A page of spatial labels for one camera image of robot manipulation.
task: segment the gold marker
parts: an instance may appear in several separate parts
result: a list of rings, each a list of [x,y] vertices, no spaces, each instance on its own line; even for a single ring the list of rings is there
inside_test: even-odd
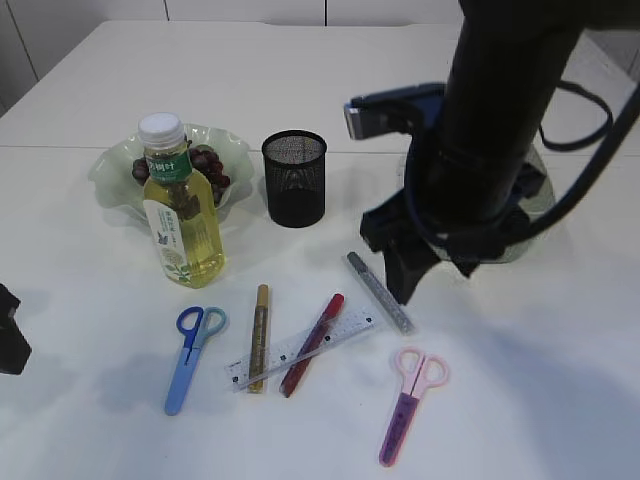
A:
[[[255,378],[264,372],[264,359],[267,353],[267,327],[269,325],[269,287],[258,287],[258,301],[253,317],[253,335],[251,337],[251,360],[249,378]],[[262,393],[264,380],[249,385],[250,393]]]

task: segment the marker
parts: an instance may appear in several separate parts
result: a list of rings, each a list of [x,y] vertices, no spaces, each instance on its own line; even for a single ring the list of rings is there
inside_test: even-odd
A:
[[[267,329],[269,326],[269,287],[258,287],[258,300],[253,317],[253,335],[251,337],[251,360],[249,361],[249,377],[254,378],[264,372],[264,359],[267,353]],[[250,393],[262,393],[264,380],[249,385]]]
[[[343,304],[344,297],[339,293],[336,293],[329,302],[329,305],[327,305],[324,313],[316,322],[313,330],[311,330],[311,333],[298,353],[298,357],[306,355],[320,346],[320,343],[322,343],[325,335],[333,325],[333,320],[338,316],[338,313],[340,313],[340,309]],[[280,393],[289,398],[298,386],[298,382],[300,382],[309,362],[311,362],[311,357],[300,360],[298,363],[291,366],[280,384]]]

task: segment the pink scissor handle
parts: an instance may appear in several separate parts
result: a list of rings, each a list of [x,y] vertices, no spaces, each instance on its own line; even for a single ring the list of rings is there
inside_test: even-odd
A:
[[[418,361],[412,370],[408,370],[402,360],[407,354],[418,356]],[[395,359],[396,368],[404,377],[402,393],[415,398],[422,398],[429,388],[441,387],[449,381],[449,367],[447,363],[437,355],[426,355],[416,347],[407,347],[400,350]],[[436,366],[439,375],[430,378],[429,373]]]

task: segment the blue scissors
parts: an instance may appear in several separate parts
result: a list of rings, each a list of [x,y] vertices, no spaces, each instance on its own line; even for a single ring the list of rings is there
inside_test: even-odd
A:
[[[192,314],[197,314],[196,323],[191,329],[184,328],[185,319]],[[209,321],[213,315],[217,315],[220,320],[213,327],[209,327]],[[176,415],[182,408],[193,372],[198,365],[200,352],[204,348],[207,339],[219,333],[227,324],[227,314],[221,308],[209,307],[189,307],[180,314],[176,321],[176,326],[185,337],[182,352],[176,365],[176,371],[171,380],[167,401],[164,404],[164,411],[167,415]]]

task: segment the bottle label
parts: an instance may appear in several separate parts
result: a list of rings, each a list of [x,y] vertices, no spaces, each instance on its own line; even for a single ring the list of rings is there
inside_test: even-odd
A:
[[[166,158],[147,157],[149,174],[158,183],[184,182],[192,171],[189,152]]]
[[[182,243],[178,215],[155,200],[145,200],[142,203],[164,273],[178,282],[188,283],[191,280],[191,271],[187,265],[187,253]]]

